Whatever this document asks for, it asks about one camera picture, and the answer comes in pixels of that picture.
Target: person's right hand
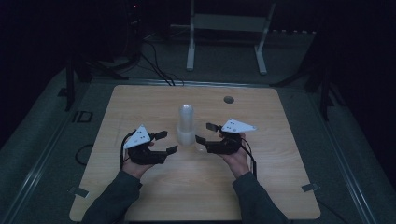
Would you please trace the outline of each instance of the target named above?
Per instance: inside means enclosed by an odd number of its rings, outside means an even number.
[[[242,138],[246,138],[246,135],[244,133],[240,133],[240,135]],[[248,168],[247,153],[244,149],[239,148],[237,152],[231,155],[218,155],[221,156],[224,161],[230,166],[230,169],[233,172],[235,178],[238,178],[239,176],[244,175],[250,171]]]

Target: dark background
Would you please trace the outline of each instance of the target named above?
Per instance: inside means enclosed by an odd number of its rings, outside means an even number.
[[[258,15],[249,0],[197,1],[197,10]],[[166,35],[170,23],[189,24],[190,1],[27,1],[0,3],[0,97],[2,146],[27,114],[50,79],[73,52],[111,61],[127,49],[126,7]],[[325,62],[332,82],[365,133],[375,155],[396,186],[396,4],[394,1],[279,0],[271,30],[316,31],[301,70]]]

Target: person's left hand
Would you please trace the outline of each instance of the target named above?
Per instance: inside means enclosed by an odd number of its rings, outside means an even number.
[[[132,175],[138,179],[142,177],[142,175],[151,167],[154,165],[139,165],[131,160],[129,160],[129,155],[128,155],[128,150],[125,150],[125,162],[122,165],[122,171],[127,173],[128,175]]]

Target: gray floor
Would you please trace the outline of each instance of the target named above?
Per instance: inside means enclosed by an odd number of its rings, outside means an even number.
[[[186,85],[246,84],[266,88],[269,83],[297,71],[313,36],[270,34],[264,48],[267,76],[259,74],[253,48],[247,45],[254,39],[244,39],[246,44],[237,45],[229,39],[213,41],[204,35],[199,37],[201,42],[197,43],[193,72],[185,69],[188,42],[184,33],[173,36],[168,42],[156,36],[148,40],[155,45],[161,69],[182,78]],[[153,60],[149,45],[144,45],[142,51]],[[139,66],[149,67],[144,61]],[[75,196],[67,191],[78,186],[84,172],[84,167],[76,162],[75,154],[80,147],[94,142],[114,86],[163,85],[163,81],[156,81],[158,77],[154,73],[142,67],[124,73],[131,78],[129,81],[115,81],[93,71],[95,79],[91,84],[77,82],[78,100],[71,112],[64,112],[65,99],[57,96],[59,89],[64,87],[64,71],[51,81],[0,151],[2,217],[11,207],[13,213],[9,215],[15,215],[11,219],[13,223],[72,223],[68,213]],[[367,213],[360,211],[356,195],[351,195],[353,186],[346,181],[348,176],[342,172],[343,167],[334,153],[334,148],[338,147],[375,217],[376,221],[370,223],[396,223],[396,194],[359,125],[347,107],[338,104],[329,108],[330,121],[324,122],[317,110],[318,94],[306,93],[303,89],[305,81],[306,77],[303,77],[277,90],[311,183],[320,186],[315,191],[317,198],[348,223],[368,223],[361,218],[361,214]],[[72,122],[76,111],[92,112],[92,122]],[[87,160],[89,154],[90,149],[84,149],[80,158]],[[36,166],[37,160],[46,165]],[[30,173],[32,170],[41,170],[42,175]],[[30,186],[26,187],[23,183],[28,176],[37,179],[27,182]],[[32,191],[21,191],[23,186]],[[24,200],[15,201],[18,194],[24,195]],[[293,223],[344,223],[326,207],[321,205],[320,210],[321,217],[316,220],[295,220]]]

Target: wooden table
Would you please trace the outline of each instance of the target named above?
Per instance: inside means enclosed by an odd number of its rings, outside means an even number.
[[[234,98],[233,104],[224,102]],[[111,96],[80,187],[90,192],[77,196],[70,218],[80,221],[120,169],[123,137],[146,126],[149,133],[168,131],[152,150],[177,145],[178,108],[194,108],[196,132],[219,139],[205,129],[207,122],[223,125],[229,118],[257,126],[247,133],[258,164],[258,179],[274,203],[289,219],[320,216],[300,153],[295,144],[277,92],[272,89],[220,87],[117,86]],[[142,177],[140,198],[128,210],[127,220],[237,220],[240,210],[234,181],[221,157],[179,146],[165,164],[158,164]]]

